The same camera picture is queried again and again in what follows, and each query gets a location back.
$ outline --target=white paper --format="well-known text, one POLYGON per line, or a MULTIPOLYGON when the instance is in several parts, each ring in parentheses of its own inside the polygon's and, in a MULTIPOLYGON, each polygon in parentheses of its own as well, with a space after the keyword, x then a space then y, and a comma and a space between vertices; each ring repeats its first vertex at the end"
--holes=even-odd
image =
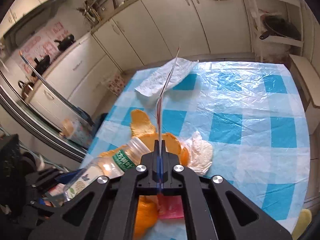
POLYGON ((142 81, 135 90, 141 95, 151 99, 151 101, 156 102, 163 90, 164 84, 167 81, 167 77, 172 70, 172 64, 174 61, 176 61, 176 64, 166 90, 169 90, 179 84, 186 76, 188 76, 190 71, 198 65, 197 61, 189 61, 179 57, 177 59, 174 58, 154 71, 149 77, 142 81))
POLYGON ((174 60, 174 63, 172 65, 172 68, 171 68, 171 71, 167 77, 167 80, 160 92, 160 96, 158 98, 158 101, 157 101, 157 104, 156 104, 156 109, 157 109, 157 130, 158 130, 158 135, 159 135, 159 155, 161 156, 161 148, 162 148, 162 101, 163 101, 163 94, 164 94, 164 91, 166 90, 168 84, 169 84, 169 81, 172 77, 172 74, 173 74, 173 70, 174 70, 174 67, 177 63, 177 58, 178 58, 178 54, 179 54, 179 50, 180 50, 180 45, 179 45, 179 48, 178 48, 178 52, 177 52, 177 55, 176 55, 176 58, 174 60))

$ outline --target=metal screw cap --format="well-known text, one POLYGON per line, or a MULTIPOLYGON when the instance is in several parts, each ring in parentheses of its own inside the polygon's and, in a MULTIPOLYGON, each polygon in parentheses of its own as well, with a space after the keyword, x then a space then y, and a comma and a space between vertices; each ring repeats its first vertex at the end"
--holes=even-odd
POLYGON ((212 177, 212 181, 213 181, 214 183, 219 184, 219 183, 223 182, 223 177, 221 177, 221 176, 219 176, 219 175, 213 176, 213 177, 212 177))
POLYGON ((174 169, 176 172, 181 172, 181 171, 184 170, 184 167, 183 167, 182 165, 178 164, 178 165, 175 165, 175 166, 173 167, 173 169, 174 169))
POLYGON ((147 169, 147 167, 143 164, 140 164, 136 167, 136 170, 139 171, 139 172, 143 172, 147 169))
POLYGON ((108 181, 108 177, 107 176, 100 176, 98 179, 97 179, 98 183, 100 184, 105 184, 107 181, 108 181))

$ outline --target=white plastic bag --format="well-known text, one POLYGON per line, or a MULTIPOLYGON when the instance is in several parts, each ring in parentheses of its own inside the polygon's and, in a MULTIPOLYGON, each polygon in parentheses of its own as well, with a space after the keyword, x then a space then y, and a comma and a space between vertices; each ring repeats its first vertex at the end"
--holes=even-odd
POLYGON ((181 144, 189 151, 188 167, 199 176, 206 174, 212 164, 212 145, 202 139, 199 131, 195 131, 191 138, 181 144))

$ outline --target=blue checkered tablecloth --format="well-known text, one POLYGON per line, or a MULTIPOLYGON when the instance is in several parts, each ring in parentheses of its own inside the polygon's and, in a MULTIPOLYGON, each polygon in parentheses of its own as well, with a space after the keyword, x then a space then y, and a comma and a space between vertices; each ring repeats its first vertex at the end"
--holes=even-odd
MULTIPOLYGON (((94 138, 84 166, 131 138, 130 112, 141 109, 156 125, 155 105, 135 91, 154 69, 138 71, 94 138)), ((163 132, 184 140, 196 130, 212 144, 212 166, 292 232, 305 198, 309 135, 297 88, 284 65, 203 62, 164 96, 163 132)), ((145 239, 186 240, 183 220, 162 220, 145 239)))

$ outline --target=copper kettle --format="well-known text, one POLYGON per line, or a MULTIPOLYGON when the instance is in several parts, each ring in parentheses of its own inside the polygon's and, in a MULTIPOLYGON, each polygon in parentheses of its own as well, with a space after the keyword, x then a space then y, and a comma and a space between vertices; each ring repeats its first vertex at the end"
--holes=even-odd
POLYGON ((27 84, 21 80, 18 81, 18 86, 22 89, 21 96, 25 100, 28 97, 30 91, 33 90, 33 86, 35 84, 32 82, 28 82, 27 84))

